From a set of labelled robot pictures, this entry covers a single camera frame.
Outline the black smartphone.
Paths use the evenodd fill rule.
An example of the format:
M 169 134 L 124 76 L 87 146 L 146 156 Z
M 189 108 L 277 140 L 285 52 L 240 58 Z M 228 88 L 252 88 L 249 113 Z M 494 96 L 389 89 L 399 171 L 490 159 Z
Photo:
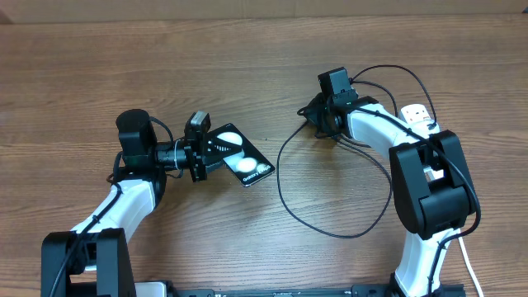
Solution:
M 227 168 L 245 187 L 269 177 L 276 168 L 233 124 L 212 131 L 212 140 L 221 139 L 237 146 L 240 151 L 223 158 Z

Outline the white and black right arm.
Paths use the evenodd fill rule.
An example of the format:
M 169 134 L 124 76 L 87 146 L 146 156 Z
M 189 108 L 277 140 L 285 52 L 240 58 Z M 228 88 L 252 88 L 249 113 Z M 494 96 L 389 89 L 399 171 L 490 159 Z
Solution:
M 389 160 L 397 215 L 407 230 L 401 261 L 387 285 L 356 285 L 354 296 L 464 296 L 440 272 L 453 240 L 472 233 L 482 211 L 460 140 L 441 130 L 434 111 L 409 105 L 391 114 L 360 97 L 344 68 L 318 75 L 320 93 L 298 113 L 328 137 L 346 136 Z

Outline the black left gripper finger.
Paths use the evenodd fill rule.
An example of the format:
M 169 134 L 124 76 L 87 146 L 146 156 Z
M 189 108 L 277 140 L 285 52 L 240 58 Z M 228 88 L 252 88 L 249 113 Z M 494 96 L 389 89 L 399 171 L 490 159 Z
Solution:
M 217 134 L 207 141 L 206 155 L 228 157 L 242 151 L 243 139 L 239 134 Z
M 220 159 L 218 162 L 211 163 L 205 166 L 205 170 L 207 173 L 211 173 L 225 165 L 225 162 L 223 159 Z

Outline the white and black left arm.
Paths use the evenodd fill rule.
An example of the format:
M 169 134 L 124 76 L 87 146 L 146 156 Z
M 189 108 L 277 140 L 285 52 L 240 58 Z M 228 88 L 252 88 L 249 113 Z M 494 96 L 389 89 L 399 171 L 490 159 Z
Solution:
M 197 111 L 180 139 L 158 141 L 158 119 L 132 109 L 116 119 L 121 151 L 107 178 L 111 190 L 90 217 L 68 232 L 50 233 L 41 246 L 43 296 L 174 296 L 167 280 L 137 282 L 128 242 L 163 198 L 167 178 L 189 172 L 194 182 L 226 165 L 244 186 L 259 176 L 262 159 L 232 124 L 210 128 Z

